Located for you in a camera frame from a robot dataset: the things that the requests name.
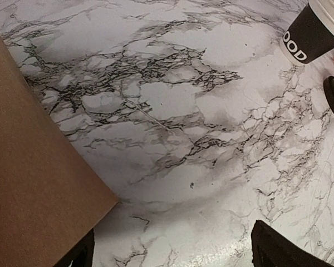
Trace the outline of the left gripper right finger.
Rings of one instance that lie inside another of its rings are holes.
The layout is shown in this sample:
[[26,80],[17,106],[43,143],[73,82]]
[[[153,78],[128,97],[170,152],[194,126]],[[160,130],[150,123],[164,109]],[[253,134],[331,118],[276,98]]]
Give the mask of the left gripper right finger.
[[251,232],[252,263],[256,267],[333,267],[302,250],[262,220],[257,220]]

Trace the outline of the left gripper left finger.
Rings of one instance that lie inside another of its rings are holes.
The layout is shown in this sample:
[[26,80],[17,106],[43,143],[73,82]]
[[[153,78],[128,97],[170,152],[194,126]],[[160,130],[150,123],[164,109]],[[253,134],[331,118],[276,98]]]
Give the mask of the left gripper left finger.
[[63,258],[62,266],[92,267],[95,236],[91,229]]

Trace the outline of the brown paper bag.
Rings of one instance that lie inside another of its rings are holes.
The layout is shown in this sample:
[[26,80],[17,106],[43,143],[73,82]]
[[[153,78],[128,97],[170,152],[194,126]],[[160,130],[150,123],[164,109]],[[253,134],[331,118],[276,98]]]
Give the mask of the brown paper bag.
[[0,38],[0,266],[62,266],[116,203]]

